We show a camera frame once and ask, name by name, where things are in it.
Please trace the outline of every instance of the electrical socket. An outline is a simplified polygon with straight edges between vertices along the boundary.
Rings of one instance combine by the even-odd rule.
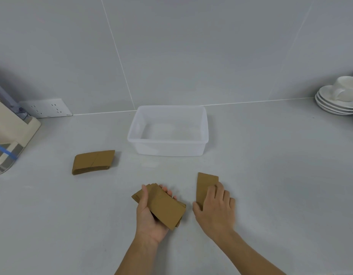
[[[20,101],[19,105],[23,107],[29,115],[37,119],[52,118],[56,116],[72,116],[71,111],[60,98]]]

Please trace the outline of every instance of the cup handle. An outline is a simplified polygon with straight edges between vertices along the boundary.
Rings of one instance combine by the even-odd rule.
[[[332,99],[333,99],[333,100],[338,100],[339,94],[340,94],[341,92],[344,92],[344,91],[345,91],[345,89],[342,89],[342,88],[336,89],[336,90],[334,91],[334,93],[332,93]]]

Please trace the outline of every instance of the kitchen counter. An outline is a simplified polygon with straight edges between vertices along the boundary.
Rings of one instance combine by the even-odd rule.
[[[42,119],[0,175],[0,275],[115,273],[136,226],[131,195],[162,183],[187,204],[156,257],[156,274],[235,274],[198,226],[197,173],[237,199],[236,230],[287,274],[353,274],[353,118],[312,99],[207,106],[200,157],[138,155],[135,112]],[[71,175],[75,155],[116,150],[107,171]]]

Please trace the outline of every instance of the left hand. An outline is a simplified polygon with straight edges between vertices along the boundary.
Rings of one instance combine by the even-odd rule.
[[[162,184],[160,187],[172,197],[171,190],[168,190],[167,187],[163,187]],[[137,228],[135,237],[148,238],[156,241],[156,244],[159,244],[161,240],[164,239],[169,229],[152,216],[151,211],[147,207],[149,193],[145,185],[142,185],[142,190],[142,198],[137,206]]]

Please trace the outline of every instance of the white wall tile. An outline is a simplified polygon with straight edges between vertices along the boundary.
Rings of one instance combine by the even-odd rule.
[[[103,0],[136,108],[266,100],[312,0]]]
[[[314,96],[353,75],[353,0],[315,0],[269,99]]]
[[[0,0],[0,83],[75,114],[133,110],[101,0]]]

